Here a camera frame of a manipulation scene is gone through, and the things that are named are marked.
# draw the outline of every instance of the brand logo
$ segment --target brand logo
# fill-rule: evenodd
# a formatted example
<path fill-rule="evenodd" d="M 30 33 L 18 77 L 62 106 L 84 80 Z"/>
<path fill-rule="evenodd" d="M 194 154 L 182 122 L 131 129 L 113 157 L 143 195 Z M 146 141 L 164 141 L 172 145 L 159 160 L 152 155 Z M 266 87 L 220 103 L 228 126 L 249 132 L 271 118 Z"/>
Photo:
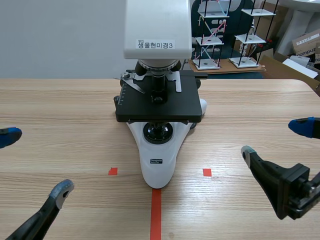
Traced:
<path fill-rule="evenodd" d="M 162 164 L 162 159 L 150 159 L 151 164 Z"/>
<path fill-rule="evenodd" d="M 308 50 L 308 51 L 304 51 L 304 52 L 298 54 L 298 56 L 309 55 L 310 53 L 313 53 L 315 50 L 316 50 L 316 48 Z"/>

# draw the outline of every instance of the white shelf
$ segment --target white shelf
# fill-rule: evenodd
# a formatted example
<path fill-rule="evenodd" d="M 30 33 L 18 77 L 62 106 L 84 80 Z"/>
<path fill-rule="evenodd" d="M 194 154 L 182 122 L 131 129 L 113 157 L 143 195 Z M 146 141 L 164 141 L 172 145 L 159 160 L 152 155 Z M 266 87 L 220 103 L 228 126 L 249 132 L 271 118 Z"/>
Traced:
<path fill-rule="evenodd" d="M 241 9 L 242 12 L 253 16 L 253 17 L 260 17 L 260 16 L 273 16 L 275 15 L 273 12 L 267 11 L 265 9 Z"/>
<path fill-rule="evenodd" d="M 229 18 L 229 16 L 225 15 L 222 11 L 207 11 L 206 15 L 205 12 L 201 11 L 199 14 L 205 19 Z"/>
<path fill-rule="evenodd" d="M 264 44 L 264 43 L 266 43 L 265 40 L 262 40 L 257 35 L 248 35 L 248 37 L 247 37 L 247 34 L 242 34 L 242 35 L 238 35 L 235 37 L 244 44 Z"/>
<path fill-rule="evenodd" d="M 244 56 L 241 58 L 241 62 L 239 65 L 240 57 L 233 57 L 229 58 L 230 61 L 235 65 L 238 69 L 243 68 L 257 68 L 259 64 L 257 65 L 257 62 L 253 61 L 250 57 Z"/>
<path fill-rule="evenodd" d="M 202 37 L 196 37 L 195 40 L 200 44 L 200 46 L 213 46 L 213 45 L 223 45 L 224 43 L 216 36 L 208 37 L 205 36 L 203 38 L 202 44 L 201 40 Z"/>
<path fill-rule="evenodd" d="M 212 69 L 220 69 L 218 64 L 214 62 L 212 59 L 193 59 L 194 65 L 198 70 L 212 70 Z"/>

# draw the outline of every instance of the microscope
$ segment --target microscope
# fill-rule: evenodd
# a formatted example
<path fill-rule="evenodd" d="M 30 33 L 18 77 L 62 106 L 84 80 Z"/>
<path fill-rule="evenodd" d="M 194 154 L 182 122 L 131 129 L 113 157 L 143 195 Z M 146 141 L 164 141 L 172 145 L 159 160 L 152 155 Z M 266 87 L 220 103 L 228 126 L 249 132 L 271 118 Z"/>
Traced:
<path fill-rule="evenodd" d="M 121 74 L 115 115 L 130 128 L 154 189 L 171 180 L 179 149 L 207 108 L 198 94 L 201 76 L 180 71 L 180 60 L 192 55 L 190 14 L 189 0 L 126 1 L 124 58 L 138 60 Z"/>

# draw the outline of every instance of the red tape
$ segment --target red tape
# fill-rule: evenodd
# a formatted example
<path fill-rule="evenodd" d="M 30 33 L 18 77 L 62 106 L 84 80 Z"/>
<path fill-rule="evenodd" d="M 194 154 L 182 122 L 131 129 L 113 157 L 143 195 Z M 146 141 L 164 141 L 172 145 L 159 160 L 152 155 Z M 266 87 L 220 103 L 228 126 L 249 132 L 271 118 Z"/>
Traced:
<path fill-rule="evenodd" d="M 111 175 L 118 175 L 118 168 L 117 168 L 117 167 L 112 167 L 112 168 L 109 170 L 108 175 L 109 175 L 109 176 L 111 176 Z"/>
<path fill-rule="evenodd" d="M 203 169 L 203 176 L 204 177 L 212 177 L 212 172 L 210 168 L 204 168 Z"/>
<path fill-rule="evenodd" d="M 150 240 L 161 240 L 161 189 L 152 189 Z"/>

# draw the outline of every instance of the microscope stage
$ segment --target microscope stage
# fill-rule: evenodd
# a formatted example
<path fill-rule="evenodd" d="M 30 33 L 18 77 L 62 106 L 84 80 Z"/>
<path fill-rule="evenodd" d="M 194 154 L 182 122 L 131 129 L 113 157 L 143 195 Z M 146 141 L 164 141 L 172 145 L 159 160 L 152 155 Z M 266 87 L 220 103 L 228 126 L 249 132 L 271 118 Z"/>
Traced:
<path fill-rule="evenodd" d="M 182 92 L 176 92 L 176 82 L 167 81 L 168 100 L 164 104 L 152 103 L 152 77 L 134 81 L 145 94 L 123 83 L 116 105 L 116 120 L 128 122 L 189 122 L 199 123 L 202 109 L 196 79 L 190 74 L 180 75 Z"/>

